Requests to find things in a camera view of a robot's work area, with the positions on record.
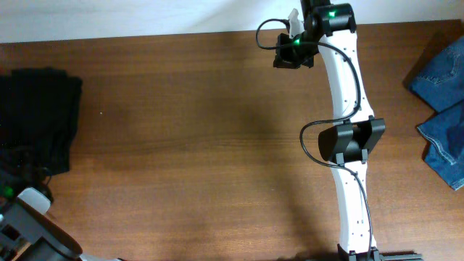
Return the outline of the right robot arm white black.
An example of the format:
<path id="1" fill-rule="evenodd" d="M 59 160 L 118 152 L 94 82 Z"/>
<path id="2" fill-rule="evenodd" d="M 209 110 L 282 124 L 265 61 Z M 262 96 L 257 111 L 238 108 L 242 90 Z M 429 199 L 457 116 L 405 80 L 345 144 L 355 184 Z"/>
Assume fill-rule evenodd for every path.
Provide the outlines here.
<path id="1" fill-rule="evenodd" d="M 357 24 L 350 4 L 302 1 L 285 19 L 278 37 L 277 68 L 312 67 L 320 54 L 331 90 L 333 117 L 318 135 L 318 164 L 331 169 L 340 214 L 340 260 L 379 260 L 367 200 L 368 156 L 386 129 L 363 86 L 357 54 Z"/>

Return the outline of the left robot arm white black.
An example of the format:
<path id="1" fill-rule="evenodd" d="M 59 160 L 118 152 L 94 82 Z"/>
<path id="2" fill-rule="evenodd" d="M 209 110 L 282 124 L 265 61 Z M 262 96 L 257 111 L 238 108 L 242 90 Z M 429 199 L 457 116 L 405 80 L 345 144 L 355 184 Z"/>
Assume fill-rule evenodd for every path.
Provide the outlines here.
<path id="1" fill-rule="evenodd" d="M 1 259 L 120 261 L 86 254 L 47 218 L 53 197 L 51 173 L 26 152 L 1 151 Z"/>

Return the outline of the black pants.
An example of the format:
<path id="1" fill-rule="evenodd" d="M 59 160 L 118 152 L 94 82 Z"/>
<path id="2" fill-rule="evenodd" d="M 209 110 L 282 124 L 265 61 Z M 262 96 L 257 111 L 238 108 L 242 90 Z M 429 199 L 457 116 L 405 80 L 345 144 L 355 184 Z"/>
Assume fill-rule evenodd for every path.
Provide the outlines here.
<path id="1" fill-rule="evenodd" d="M 51 175 L 70 170 L 83 80 L 52 68 L 1 76 L 1 148 L 30 149 Z"/>

